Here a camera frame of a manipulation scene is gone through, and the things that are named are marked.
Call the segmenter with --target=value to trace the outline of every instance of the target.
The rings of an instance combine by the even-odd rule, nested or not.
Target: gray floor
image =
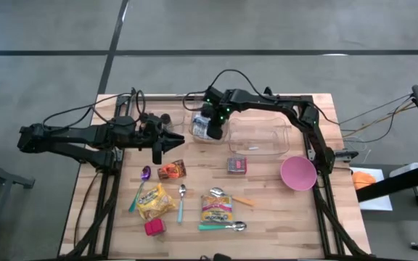
[[[0,50],[108,49],[120,0],[0,1]],[[418,1],[131,1],[119,49],[418,49]],[[0,225],[0,260],[55,257],[78,164],[53,154],[23,154],[18,129],[95,99],[106,57],[0,57],[0,166],[36,178],[15,188]],[[225,68],[279,93],[332,93],[339,120],[408,94],[418,84],[418,56],[363,57],[116,57],[106,93],[200,90]],[[247,88],[225,75],[218,88]],[[346,124],[357,128],[386,107]],[[53,120],[64,124],[73,113]],[[362,133],[382,135],[388,123]],[[355,161],[418,162],[418,112],[395,118],[383,140]],[[366,221],[372,251],[418,259],[415,223]]]

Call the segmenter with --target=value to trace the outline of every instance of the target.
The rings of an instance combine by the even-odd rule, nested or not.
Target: small red box
[[[165,223],[160,218],[156,218],[144,224],[144,230],[148,236],[156,236],[165,232]]]

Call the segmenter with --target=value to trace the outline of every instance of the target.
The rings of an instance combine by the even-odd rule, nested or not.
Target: white paper
[[[362,167],[350,167],[354,172],[361,171],[363,173],[368,173],[375,178],[376,182],[383,181],[383,172],[378,169],[367,169]],[[365,202],[359,203],[361,210],[384,210],[384,211],[393,211],[391,206],[390,196],[381,196],[376,199],[370,199]]]

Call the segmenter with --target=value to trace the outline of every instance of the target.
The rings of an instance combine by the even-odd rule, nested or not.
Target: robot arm
[[[303,96],[260,96],[240,89],[226,90],[224,93],[210,86],[204,94],[206,102],[201,114],[209,117],[207,134],[211,138],[222,137],[221,126],[234,111],[262,109],[281,112],[288,117],[291,124],[306,134],[316,152],[313,161],[316,169],[323,174],[330,174],[335,163],[335,153],[326,144],[319,128],[319,111],[311,101]]]
[[[87,128],[63,128],[43,126],[40,123],[21,127],[17,144],[26,153],[53,152],[72,157],[79,162],[90,162],[94,167],[112,167],[112,149],[152,149],[152,161],[162,162],[162,153],[183,144],[184,137],[162,128],[161,119],[153,114],[140,116],[141,125],[130,116],[113,118],[109,123]],[[92,151],[69,143],[86,144],[99,151]]]

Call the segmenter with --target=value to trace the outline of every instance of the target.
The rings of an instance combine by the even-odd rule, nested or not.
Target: spoon
[[[224,193],[224,191],[222,190],[222,188],[211,188],[210,193],[214,196],[227,196],[227,194]],[[240,203],[246,204],[248,206],[254,207],[255,202],[253,200],[250,199],[244,199],[244,198],[240,198],[238,196],[231,196],[233,200],[238,201]]]
[[[131,203],[131,206],[128,209],[129,212],[133,212],[135,210],[136,202],[138,201],[138,197],[139,197],[140,193],[142,192],[144,182],[149,180],[149,177],[151,177],[151,168],[149,166],[144,166],[143,167],[141,177],[142,177],[142,183],[140,184],[140,186],[138,188],[138,191],[136,192],[136,196],[135,196],[134,201]]]
[[[179,193],[180,193],[180,208],[179,208],[179,218],[177,219],[178,223],[181,223],[181,220],[183,220],[183,196],[185,196],[185,193],[187,192],[187,188],[184,184],[180,185]]]
[[[237,221],[231,225],[199,225],[197,228],[201,231],[232,228],[234,231],[243,231],[247,227],[246,223]]]

